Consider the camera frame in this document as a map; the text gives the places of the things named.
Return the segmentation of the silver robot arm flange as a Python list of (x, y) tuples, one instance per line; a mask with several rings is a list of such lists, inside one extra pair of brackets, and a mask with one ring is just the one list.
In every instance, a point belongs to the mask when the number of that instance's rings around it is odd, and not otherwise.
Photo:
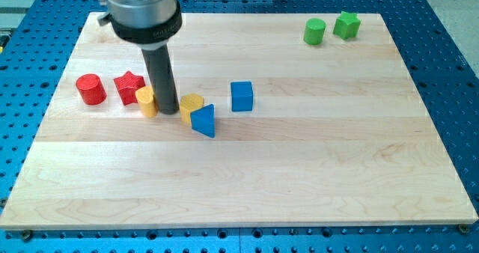
[(122, 40), (152, 51), (167, 44), (181, 28), (178, 0), (98, 0), (107, 11), (97, 18)]

